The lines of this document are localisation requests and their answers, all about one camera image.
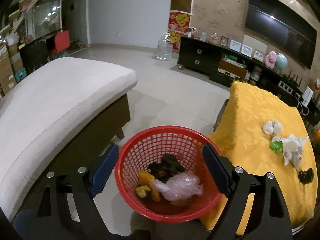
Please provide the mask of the pink bubble wrap piece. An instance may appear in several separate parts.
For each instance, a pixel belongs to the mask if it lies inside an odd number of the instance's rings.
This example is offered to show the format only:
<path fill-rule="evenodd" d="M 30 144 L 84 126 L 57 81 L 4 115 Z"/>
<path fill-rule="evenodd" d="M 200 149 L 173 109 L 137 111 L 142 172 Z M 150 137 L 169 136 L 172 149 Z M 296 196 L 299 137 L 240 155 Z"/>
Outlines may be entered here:
<path fill-rule="evenodd" d="M 170 202 L 188 200 L 193 195 L 203 194 L 203 184 L 200 184 L 199 177 L 191 171 L 174 175 L 166 183 L 155 179 L 151 186 Z"/>

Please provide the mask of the yellow orange peel trash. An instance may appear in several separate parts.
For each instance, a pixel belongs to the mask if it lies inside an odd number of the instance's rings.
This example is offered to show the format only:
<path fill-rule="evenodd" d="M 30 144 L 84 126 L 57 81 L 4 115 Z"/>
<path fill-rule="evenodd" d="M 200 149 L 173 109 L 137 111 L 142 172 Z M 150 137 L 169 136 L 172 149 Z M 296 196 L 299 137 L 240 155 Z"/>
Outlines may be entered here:
<path fill-rule="evenodd" d="M 148 171 L 139 171 L 138 177 L 139 184 L 136 186 L 136 195 L 141 199 L 151 198 L 153 201 L 159 202 L 161 200 L 160 194 L 151 185 L 155 177 Z"/>

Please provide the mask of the black plastic wrapper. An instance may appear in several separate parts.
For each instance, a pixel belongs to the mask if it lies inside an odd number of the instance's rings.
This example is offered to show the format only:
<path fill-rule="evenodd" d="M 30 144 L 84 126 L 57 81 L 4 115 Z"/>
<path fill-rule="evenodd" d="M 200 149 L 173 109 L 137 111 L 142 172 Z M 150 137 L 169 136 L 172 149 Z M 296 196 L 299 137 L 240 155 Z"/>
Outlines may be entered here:
<path fill-rule="evenodd" d="M 185 172 L 185 168 L 173 154 L 164 154 L 159 163 L 153 162 L 148 166 L 150 174 L 159 181 L 166 183 L 171 177 Z"/>

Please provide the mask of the large white tissue paper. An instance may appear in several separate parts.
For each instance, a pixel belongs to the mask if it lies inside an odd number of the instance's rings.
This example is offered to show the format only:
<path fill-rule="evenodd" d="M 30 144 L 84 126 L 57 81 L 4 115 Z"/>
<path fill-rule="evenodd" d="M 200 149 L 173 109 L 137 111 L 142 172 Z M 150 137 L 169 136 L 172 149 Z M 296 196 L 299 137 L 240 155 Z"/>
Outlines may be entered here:
<path fill-rule="evenodd" d="M 297 137 L 291 134 L 287 138 L 275 136 L 271 142 L 274 144 L 276 142 L 282 143 L 282 155 L 285 166 L 291 163 L 295 169 L 299 169 L 302 162 L 303 148 L 308 138 Z"/>

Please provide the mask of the red plastic trash basket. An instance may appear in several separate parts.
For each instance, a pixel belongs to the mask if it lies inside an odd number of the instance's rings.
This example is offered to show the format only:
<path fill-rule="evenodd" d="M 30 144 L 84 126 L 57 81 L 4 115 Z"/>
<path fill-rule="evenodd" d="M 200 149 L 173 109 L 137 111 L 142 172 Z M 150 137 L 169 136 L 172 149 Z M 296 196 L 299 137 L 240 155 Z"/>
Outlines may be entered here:
<path fill-rule="evenodd" d="M 203 160 L 205 144 L 217 149 L 208 137 L 181 126 L 157 126 L 136 134 L 121 148 L 114 169 L 120 195 L 138 214 L 158 222 L 181 223 L 207 214 L 222 195 Z M 199 178 L 200 196 L 175 204 L 161 193 L 149 192 L 144 198 L 137 194 L 137 187 L 152 179 L 166 183 L 187 172 Z"/>

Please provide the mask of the yellow tablecloth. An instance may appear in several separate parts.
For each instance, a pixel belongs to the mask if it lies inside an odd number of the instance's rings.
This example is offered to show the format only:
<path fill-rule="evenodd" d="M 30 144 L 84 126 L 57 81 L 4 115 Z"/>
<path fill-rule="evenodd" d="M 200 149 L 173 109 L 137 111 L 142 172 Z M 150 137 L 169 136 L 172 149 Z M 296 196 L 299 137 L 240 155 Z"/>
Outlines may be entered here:
<path fill-rule="evenodd" d="M 291 164 L 285 165 L 283 156 L 270 148 L 271 137 L 263 133 L 263 124 L 274 120 L 283 126 L 280 137 L 308 136 L 296 107 L 288 106 L 266 90 L 235 81 L 230 87 L 222 119 L 208 138 L 234 166 L 241 166 L 250 174 L 263 176 L 272 172 L 275 175 L 287 204 L 291 226 L 297 228 L 313 214 L 318 179 L 303 185 L 298 170 Z"/>

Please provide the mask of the green plastic wrapper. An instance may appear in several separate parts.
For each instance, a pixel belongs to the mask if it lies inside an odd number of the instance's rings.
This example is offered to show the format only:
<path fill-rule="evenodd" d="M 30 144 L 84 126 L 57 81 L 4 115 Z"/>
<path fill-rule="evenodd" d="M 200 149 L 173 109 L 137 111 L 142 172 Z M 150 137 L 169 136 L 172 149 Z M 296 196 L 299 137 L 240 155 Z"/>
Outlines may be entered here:
<path fill-rule="evenodd" d="M 283 143 L 281 141 L 272 141 L 272 142 L 270 142 L 270 148 L 276 154 L 280 154 L 283 152 Z"/>

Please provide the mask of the black TV cabinet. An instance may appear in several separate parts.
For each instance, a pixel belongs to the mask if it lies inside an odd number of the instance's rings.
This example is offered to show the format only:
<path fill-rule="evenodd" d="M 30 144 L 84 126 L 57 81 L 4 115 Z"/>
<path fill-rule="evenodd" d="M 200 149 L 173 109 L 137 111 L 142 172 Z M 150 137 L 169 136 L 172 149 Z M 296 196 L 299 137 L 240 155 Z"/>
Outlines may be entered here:
<path fill-rule="evenodd" d="M 287 105 L 298 107 L 309 124 L 319 123 L 319 106 L 311 100 L 302 106 L 303 90 L 287 83 L 283 74 L 290 72 L 273 69 L 264 63 L 229 48 L 195 38 L 182 37 L 178 51 L 178 66 L 206 75 L 211 81 L 230 87 L 234 80 L 249 83 L 278 96 Z"/>

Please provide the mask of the white framed picture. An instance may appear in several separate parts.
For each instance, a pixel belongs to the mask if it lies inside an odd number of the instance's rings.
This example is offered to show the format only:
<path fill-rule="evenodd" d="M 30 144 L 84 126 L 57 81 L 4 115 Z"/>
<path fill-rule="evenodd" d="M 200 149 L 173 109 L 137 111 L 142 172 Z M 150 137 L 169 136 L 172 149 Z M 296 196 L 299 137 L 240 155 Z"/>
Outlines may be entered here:
<path fill-rule="evenodd" d="M 243 44 L 242 48 L 241 48 L 241 54 L 245 55 L 247 57 L 251 57 L 252 56 L 252 48 Z"/>

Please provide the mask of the blue framed picture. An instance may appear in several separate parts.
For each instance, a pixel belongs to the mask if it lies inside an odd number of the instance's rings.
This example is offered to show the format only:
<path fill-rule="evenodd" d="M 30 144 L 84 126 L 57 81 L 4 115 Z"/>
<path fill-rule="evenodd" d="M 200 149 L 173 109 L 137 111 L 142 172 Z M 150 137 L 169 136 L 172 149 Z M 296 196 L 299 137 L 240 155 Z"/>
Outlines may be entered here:
<path fill-rule="evenodd" d="M 242 46 L 241 42 L 238 42 L 238 41 L 235 41 L 235 40 L 231 40 L 230 44 L 229 44 L 229 49 L 239 53 L 240 49 L 241 49 L 241 46 Z"/>

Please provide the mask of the light blue globe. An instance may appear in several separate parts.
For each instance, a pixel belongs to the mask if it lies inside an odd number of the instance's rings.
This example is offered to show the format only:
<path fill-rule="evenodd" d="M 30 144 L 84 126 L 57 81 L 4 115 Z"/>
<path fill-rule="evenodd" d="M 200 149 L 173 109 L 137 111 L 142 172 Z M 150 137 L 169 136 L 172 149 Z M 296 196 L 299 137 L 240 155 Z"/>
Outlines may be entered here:
<path fill-rule="evenodd" d="M 286 56 L 282 53 L 279 53 L 277 55 L 275 65 L 278 69 L 284 70 L 288 65 Z"/>

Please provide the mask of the clear water jug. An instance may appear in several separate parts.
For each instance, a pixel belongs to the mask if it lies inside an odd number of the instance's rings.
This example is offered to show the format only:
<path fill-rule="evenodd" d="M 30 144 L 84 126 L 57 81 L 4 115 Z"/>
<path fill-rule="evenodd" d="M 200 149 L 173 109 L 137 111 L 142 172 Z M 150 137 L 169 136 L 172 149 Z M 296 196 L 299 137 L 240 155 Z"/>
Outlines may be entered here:
<path fill-rule="evenodd" d="M 157 60 L 170 61 L 172 59 L 172 48 L 170 33 L 163 33 L 158 41 Z"/>

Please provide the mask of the red chair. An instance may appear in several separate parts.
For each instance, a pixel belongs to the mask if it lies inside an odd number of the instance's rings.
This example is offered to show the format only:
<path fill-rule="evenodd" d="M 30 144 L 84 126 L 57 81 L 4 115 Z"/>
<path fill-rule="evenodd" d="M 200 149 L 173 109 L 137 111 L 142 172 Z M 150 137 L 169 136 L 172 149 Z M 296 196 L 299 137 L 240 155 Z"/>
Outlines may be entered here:
<path fill-rule="evenodd" d="M 61 33 L 58 33 L 54 37 L 54 45 L 55 48 L 51 51 L 52 55 L 58 54 L 70 46 L 70 38 L 69 38 L 69 31 L 63 31 Z"/>

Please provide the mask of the red festive wall poster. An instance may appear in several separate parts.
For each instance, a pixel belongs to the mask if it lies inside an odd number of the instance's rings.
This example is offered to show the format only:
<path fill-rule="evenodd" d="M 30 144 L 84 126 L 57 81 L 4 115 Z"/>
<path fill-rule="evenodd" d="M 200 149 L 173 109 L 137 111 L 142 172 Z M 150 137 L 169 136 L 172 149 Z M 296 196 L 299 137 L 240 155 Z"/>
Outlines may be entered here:
<path fill-rule="evenodd" d="M 188 36 L 191 13 L 171 10 L 169 15 L 168 33 L 172 42 L 173 51 L 179 51 L 181 38 Z"/>

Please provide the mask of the wall mounted black television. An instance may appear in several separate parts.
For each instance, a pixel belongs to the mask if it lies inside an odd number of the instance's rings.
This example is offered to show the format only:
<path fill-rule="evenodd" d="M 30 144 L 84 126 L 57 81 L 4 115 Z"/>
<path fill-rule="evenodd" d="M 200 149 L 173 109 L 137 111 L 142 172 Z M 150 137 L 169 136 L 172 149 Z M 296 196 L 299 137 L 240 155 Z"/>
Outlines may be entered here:
<path fill-rule="evenodd" d="M 317 31 L 279 0 L 248 0 L 245 28 L 283 48 L 293 59 L 311 69 Z"/>

